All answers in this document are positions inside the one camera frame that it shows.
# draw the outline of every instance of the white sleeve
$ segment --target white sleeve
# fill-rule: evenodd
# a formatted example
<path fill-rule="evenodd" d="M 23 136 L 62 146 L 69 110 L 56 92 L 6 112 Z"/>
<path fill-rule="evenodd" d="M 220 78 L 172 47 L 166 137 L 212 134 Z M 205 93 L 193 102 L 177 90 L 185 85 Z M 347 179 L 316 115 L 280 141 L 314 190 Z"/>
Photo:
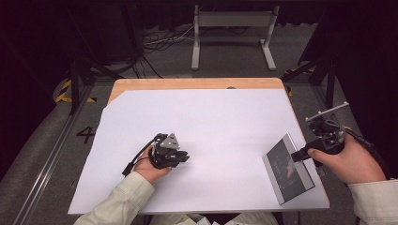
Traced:
<path fill-rule="evenodd" d="M 398 180 L 349 185 L 363 225 L 398 224 Z"/>
<path fill-rule="evenodd" d="M 143 176 L 132 172 L 112 190 L 106 200 L 79 217 L 74 224 L 131 224 L 154 190 Z"/>

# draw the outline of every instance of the person's right hand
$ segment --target person's right hand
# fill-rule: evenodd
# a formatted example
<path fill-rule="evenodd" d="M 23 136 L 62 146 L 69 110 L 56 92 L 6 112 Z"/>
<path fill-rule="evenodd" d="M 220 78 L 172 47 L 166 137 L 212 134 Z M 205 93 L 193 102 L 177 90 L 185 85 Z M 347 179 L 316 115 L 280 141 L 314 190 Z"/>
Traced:
<path fill-rule="evenodd" d="M 348 185 L 386 180 L 371 154 L 348 134 L 345 134 L 344 149 L 341 153 L 329 155 L 316 149 L 309 149 L 308 155 L 328 166 Z"/>

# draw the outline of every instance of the table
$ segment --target table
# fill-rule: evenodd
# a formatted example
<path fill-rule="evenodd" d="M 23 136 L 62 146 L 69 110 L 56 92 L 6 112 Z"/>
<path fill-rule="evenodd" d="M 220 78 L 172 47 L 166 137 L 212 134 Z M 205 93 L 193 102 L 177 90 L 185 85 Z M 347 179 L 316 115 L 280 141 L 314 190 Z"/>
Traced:
<path fill-rule="evenodd" d="M 329 208 L 311 160 L 304 164 L 314 188 L 283 205 L 273 194 L 262 156 L 286 132 L 298 148 L 305 144 L 279 79 L 132 79 L 115 83 L 69 213 L 85 213 L 106 198 L 123 179 L 119 167 L 131 147 L 171 129 L 191 158 L 156 184 L 142 214 Z"/>

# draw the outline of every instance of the gray floor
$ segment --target gray floor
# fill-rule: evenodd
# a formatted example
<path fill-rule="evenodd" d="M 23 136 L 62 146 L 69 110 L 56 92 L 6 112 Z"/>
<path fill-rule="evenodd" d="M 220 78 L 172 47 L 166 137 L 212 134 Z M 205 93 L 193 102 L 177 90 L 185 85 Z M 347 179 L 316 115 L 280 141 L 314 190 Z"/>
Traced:
<path fill-rule="evenodd" d="M 220 78 L 220 77 L 282 77 L 283 72 L 297 67 L 297 61 L 304 50 L 315 25 L 276 27 L 270 49 L 277 66 L 269 71 L 259 46 L 258 39 L 264 32 L 258 28 L 248 29 L 243 34 L 225 30 L 209 30 L 201 36 L 201 61 L 197 71 L 191 70 L 192 41 L 178 43 L 164 52 L 153 52 L 145 57 L 161 76 L 165 78 Z M 156 75 L 147 64 L 137 65 L 141 75 L 154 78 Z M 122 74 L 135 77 L 132 71 Z M 307 141 L 314 138 L 304 124 L 304 118 L 322 109 L 318 95 L 305 81 L 306 76 L 288 83 L 293 89 L 290 97 L 298 122 Z M 85 159 L 89 154 L 93 138 L 84 143 L 84 137 L 76 134 L 87 127 L 98 127 L 102 109 L 106 106 L 113 83 L 100 78 L 90 96 L 98 98 L 96 103 L 85 103 L 76 123 L 71 128 L 65 146 L 52 176 L 37 205 L 33 205 L 28 224 L 72 224 L 77 218 L 67 214 Z M 335 87 L 335 104 L 344 101 L 344 93 L 339 85 Z M 52 152 L 58 137 L 67 123 L 70 103 L 59 102 L 36 132 L 26 143 L 11 169 L 0 184 L 0 224 L 12 224 L 32 186 L 35 184 L 43 165 Z M 349 109 L 337 113 L 342 124 L 358 130 Z M 330 209 L 301 212 L 302 224 L 355 224 L 353 202 L 350 192 L 328 168 L 321 168 L 326 174 L 321 177 L 329 196 Z M 283 213 L 286 225 L 296 224 L 297 213 Z M 142 217 L 134 220 L 141 224 Z"/>

